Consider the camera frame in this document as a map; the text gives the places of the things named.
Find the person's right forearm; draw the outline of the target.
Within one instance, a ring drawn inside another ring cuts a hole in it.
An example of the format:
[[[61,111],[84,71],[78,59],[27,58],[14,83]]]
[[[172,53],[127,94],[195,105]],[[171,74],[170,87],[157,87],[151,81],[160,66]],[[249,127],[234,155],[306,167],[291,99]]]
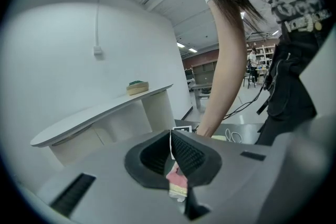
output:
[[[211,94],[196,134],[211,137],[232,106],[246,69],[244,42],[221,44]]]

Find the black stool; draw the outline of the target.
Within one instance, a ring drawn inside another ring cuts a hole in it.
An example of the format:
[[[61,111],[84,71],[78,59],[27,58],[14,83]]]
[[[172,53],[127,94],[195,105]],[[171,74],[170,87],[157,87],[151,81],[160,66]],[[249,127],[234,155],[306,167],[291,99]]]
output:
[[[243,86],[247,85],[247,88],[249,89],[251,86],[256,87],[256,81],[255,77],[252,73],[245,73],[243,78]]]

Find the white shelving rack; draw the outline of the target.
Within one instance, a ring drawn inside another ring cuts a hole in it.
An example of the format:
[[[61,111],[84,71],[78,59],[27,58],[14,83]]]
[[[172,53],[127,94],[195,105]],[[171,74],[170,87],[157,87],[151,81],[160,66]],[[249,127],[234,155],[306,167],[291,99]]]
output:
[[[275,46],[276,44],[262,44],[262,43],[250,43],[246,44],[247,47],[247,70],[250,70],[251,63],[250,63],[250,55],[253,51],[253,48],[256,49],[255,53],[255,60],[257,62],[255,70],[257,72],[257,79],[254,79],[254,81],[261,85],[263,83],[263,80],[267,74],[267,71],[271,65],[273,54],[275,52]]]

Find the person's black trousers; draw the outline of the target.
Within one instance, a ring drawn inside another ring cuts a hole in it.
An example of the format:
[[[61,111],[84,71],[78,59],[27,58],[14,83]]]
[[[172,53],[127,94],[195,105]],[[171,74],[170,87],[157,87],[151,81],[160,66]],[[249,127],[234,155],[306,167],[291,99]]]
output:
[[[316,109],[299,76],[325,42],[334,18],[322,22],[322,30],[293,31],[282,27],[280,42],[275,49],[265,88],[269,91],[268,117],[260,128],[259,145],[271,146],[282,133],[293,131],[312,119]]]

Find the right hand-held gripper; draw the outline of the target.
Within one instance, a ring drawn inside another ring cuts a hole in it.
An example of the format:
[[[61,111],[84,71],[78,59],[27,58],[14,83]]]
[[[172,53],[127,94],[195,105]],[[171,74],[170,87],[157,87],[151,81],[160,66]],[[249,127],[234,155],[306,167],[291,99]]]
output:
[[[192,133],[192,127],[190,125],[188,125],[188,126],[176,126],[176,127],[173,127],[172,130],[185,131],[185,132]]]

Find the white curved shelf table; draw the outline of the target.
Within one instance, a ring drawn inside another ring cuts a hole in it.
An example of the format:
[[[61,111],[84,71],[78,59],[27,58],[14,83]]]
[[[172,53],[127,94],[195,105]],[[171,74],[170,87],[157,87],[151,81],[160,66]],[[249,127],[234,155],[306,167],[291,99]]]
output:
[[[176,126],[169,86],[117,97],[79,111],[47,127],[30,142],[51,150],[62,166],[112,143]]]

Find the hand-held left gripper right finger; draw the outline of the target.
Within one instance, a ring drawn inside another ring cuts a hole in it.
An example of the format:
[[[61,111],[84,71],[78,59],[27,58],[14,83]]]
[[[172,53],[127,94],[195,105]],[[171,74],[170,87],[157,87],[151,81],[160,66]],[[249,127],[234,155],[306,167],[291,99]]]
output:
[[[184,215],[195,220],[209,213],[209,209],[197,202],[193,188],[210,184],[222,166],[222,159],[214,149],[176,130],[172,131],[172,153],[187,179]]]

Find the pink cloth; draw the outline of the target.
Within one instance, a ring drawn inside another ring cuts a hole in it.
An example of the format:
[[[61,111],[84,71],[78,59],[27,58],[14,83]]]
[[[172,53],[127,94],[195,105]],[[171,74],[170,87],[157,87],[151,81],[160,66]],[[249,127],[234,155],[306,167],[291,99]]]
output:
[[[181,188],[187,188],[187,178],[182,174],[180,175],[179,166],[173,166],[170,172],[166,175],[166,179],[173,185]]]

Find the studded belt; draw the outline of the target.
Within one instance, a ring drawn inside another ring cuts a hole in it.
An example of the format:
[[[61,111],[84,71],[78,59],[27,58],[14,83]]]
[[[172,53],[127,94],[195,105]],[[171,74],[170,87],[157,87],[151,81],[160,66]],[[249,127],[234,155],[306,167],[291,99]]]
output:
[[[312,32],[314,30],[322,30],[322,22],[332,17],[332,13],[328,9],[323,9],[316,13],[305,14],[301,17],[284,22],[289,33],[293,31]]]

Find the grey low table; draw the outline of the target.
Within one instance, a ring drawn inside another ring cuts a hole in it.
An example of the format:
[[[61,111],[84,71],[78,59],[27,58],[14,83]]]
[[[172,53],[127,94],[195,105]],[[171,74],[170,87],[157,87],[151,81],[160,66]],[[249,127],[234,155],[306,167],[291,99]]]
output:
[[[193,91],[194,93],[194,99],[195,99],[195,105],[196,108],[199,109],[201,107],[201,100],[202,99],[209,99],[212,84],[206,83],[206,84],[195,84],[191,83],[188,86],[189,90]]]

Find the grey open shelf cabinet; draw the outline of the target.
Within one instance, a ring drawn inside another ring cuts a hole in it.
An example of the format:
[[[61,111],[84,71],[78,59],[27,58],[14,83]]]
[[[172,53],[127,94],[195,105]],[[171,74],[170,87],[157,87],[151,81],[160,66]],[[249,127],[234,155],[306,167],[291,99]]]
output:
[[[192,65],[192,72],[196,84],[212,84],[217,60]]]

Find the black waist-mounted device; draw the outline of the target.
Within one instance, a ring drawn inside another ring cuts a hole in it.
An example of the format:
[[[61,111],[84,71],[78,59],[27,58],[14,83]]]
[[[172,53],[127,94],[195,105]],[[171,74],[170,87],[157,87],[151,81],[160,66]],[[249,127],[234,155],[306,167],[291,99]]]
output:
[[[262,104],[262,106],[256,111],[258,115],[260,115],[268,106],[269,104],[269,98]]]

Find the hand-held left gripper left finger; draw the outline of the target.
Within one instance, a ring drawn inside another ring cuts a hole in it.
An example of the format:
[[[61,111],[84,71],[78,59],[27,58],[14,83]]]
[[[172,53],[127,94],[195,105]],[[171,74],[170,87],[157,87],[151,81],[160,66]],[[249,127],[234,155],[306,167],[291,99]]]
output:
[[[170,132],[165,130],[132,147],[125,156],[124,166],[129,175],[141,186],[168,189],[165,163],[170,155]]]

